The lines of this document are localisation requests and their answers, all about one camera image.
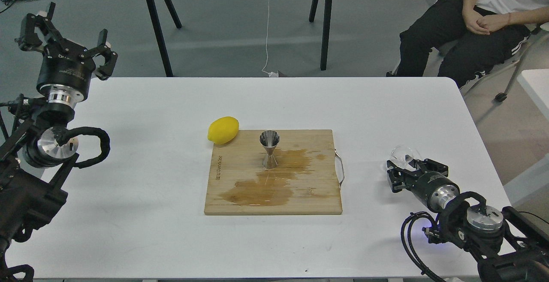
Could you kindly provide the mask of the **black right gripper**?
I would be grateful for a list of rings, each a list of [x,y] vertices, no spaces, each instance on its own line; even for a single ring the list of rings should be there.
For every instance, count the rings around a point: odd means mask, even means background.
[[[408,167],[398,167],[387,160],[387,180],[393,193],[408,189],[431,212],[441,213],[447,204],[459,196],[459,187],[447,177],[447,165],[432,159],[414,159]],[[417,171],[422,176],[417,178]]]

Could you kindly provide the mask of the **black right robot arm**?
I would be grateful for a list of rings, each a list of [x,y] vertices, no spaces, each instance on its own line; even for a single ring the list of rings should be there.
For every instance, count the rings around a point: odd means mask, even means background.
[[[421,218],[431,222],[423,232],[429,243],[453,243],[470,253],[483,282],[546,282],[548,235],[513,207],[498,210],[476,192],[460,192],[448,179],[448,167],[431,159],[409,161],[412,169],[388,160],[387,177],[394,193],[408,190],[427,211],[411,213],[401,226],[406,254],[421,274],[436,282],[435,274],[419,258],[411,241],[411,229]]]

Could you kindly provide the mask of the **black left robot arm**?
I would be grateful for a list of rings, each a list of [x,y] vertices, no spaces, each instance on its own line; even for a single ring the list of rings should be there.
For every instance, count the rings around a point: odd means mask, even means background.
[[[100,128],[69,129],[79,102],[88,98],[93,76],[105,81],[113,73],[118,54],[99,33],[97,46],[88,48],[63,38],[52,23],[55,3],[45,14],[27,14],[15,41],[22,51],[42,54],[37,98],[20,94],[1,106],[13,115],[12,131],[1,122],[5,142],[0,150],[1,280],[31,282],[28,264],[9,267],[6,252],[12,241],[23,243],[33,231],[51,223],[66,204],[62,189],[73,168],[96,165],[110,152],[110,137]]]

